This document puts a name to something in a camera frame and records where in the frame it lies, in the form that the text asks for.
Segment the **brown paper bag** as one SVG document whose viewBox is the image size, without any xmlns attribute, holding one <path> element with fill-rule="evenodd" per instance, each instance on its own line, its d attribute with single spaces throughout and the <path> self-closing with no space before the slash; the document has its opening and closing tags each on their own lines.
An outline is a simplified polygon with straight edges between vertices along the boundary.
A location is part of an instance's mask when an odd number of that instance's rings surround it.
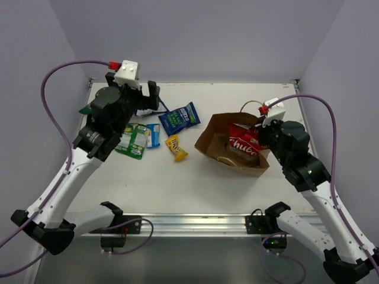
<svg viewBox="0 0 379 284">
<path fill-rule="evenodd" d="M 235 152 L 229 150 L 227 126 L 229 122 L 250 126 L 254 126 L 258 122 L 255 115 L 244 111 L 247 104 L 251 103 L 262 105 L 259 101 L 250 100 L 245 102 L 238 112 L 213 114 L 194 147 L 201 154 L 217 163 L 225 164 L 231 169 L 258 178 L 269 168 L 267 161 L 269 150 L 260 151 L 253 160 L 242 159 Z"/>
</svg>

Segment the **red snack bag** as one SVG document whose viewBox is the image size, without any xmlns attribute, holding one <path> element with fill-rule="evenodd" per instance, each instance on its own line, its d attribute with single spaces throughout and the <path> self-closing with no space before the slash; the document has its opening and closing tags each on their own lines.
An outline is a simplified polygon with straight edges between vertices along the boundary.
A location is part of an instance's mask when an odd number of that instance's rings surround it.
<svg viewBox="0 0 379 284">
<path fill-rule="evenodd" d="M 266 150 L 258 140 L 258 130 L 254 126 L 228 123 L 229 150 L 245 160 L 253 160 L 260 151 Z"/>
</svg>

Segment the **blue silver crisps bag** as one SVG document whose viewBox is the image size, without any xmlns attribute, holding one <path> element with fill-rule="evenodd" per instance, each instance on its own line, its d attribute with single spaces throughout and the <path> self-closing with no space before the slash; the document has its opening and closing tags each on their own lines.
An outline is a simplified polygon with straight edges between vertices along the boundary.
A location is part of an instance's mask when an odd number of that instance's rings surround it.
<svg viewBox="0 0 379 284">
<path fill-rule="evenodd" d="M 137 117 L 148 117 L 152 115 L 160 115 L 168 112 L 169 109 L 163 102 L 163 100 L 159 100 L 159 107 L 157 110 L 152 110 L 152 109 L 144 109 L 144 110 L 137 110 L 134 114 Z"/>
</svg>

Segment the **dark green snack packet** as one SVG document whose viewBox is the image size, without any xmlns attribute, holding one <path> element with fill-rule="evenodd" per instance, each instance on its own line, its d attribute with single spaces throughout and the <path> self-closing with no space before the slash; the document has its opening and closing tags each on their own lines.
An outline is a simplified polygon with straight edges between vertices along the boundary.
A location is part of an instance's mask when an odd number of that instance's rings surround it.
<svg viewBox="0 0 379 284">
<path fill-rule="evenodd" d="M 88 105 L 86 105 L 85 107 L 81 108 L 81 109 L 79 110 L 79 113 L 80 113 L 81 115 L 89 115 L 89 114 L 91 114 L 91 113 L 92 113 L 92 110 L 91 110 L 90 105 L 88 104 Z"/>
</svg>

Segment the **dark blue crisps bag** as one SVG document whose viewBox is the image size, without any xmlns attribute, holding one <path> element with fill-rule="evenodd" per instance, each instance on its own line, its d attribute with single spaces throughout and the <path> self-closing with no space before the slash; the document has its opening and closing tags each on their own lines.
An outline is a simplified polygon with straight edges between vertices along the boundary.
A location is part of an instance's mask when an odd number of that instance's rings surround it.
<svg viewBox="0 0 379 284">
<path fill-rule="evenodd" d="M 193 102 L 158 116 L 167 136 L 178 134 L 185 128 L 201 123 Z"/>
</svg>

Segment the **yellow m&m packet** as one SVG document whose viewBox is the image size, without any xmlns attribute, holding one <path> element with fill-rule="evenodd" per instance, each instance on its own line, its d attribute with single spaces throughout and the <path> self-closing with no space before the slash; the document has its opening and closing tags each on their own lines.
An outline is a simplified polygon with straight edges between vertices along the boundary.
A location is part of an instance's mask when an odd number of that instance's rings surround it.
<svg viewBox="0 0 379 284">
<path fill-rule="evenodd" d="M 184 160 L 188 153 L 179 146 L 178 135 L 172 135 L 165 141 L 166 146 L 175 155 L 175 161 L 180 162 Z"/>
</svg>

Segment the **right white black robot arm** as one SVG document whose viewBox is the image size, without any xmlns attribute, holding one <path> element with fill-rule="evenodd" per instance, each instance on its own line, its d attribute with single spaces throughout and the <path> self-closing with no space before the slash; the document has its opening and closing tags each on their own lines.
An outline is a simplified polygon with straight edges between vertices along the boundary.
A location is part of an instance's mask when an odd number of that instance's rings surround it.
<svg viewBox="0 0 379 284">
<path fill-rule="evenodd" d="M 273 153 L 285 178 L 316 211 L 326 232 L 279 202 L 266 209 L 264 226 L 289 233 L 312 251 L 334 283 L 357 283 L 378 267 L 378 247 L 347 211 L 324 164 L 309 152 L 310 136 L 296 121 L 257 126 L 259 143 Z"/>
</svg>

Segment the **blue white snack packet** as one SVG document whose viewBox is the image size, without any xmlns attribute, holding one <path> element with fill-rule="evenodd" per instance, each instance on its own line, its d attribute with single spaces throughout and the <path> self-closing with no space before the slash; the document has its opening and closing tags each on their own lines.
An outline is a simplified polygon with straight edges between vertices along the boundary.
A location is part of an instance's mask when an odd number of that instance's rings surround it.
<svg viewBox="0 0 379 284">
<path fill-rule="evenodd" d="M 147 138 L 147 148 L 148 149 L 156 149 L 160 146 L 159 136 L 160 136 L 160 124 L 147 124 L 147 128 L 149 129 L 149 135 Z"/>
</svg>

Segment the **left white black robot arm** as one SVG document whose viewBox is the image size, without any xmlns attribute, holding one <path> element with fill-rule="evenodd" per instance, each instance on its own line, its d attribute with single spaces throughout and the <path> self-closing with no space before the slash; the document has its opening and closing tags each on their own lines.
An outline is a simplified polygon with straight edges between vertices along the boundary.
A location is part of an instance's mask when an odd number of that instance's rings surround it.
<svg viewBox="0 0 379 284">
<path fill-rule="evenodd" d="M 138 82 L 118 83 L 106 74 L 108 85 L 99 89 L 89 104 L 85 126 L 69 145 L 69 157 L 47 189 L 26 210 L 18 209 L 11 221 L 52 255 L 63 252 L 74 238 L 98 230 L 117 232 L 123 211 L 110 202 L 93 210 L 69 214 L 72 201 L 88 178 L 115 147 L 132 116 L 143 109 L 158 109 L 160 87 L 148 81 L 148 96 Z"/>
</svg>

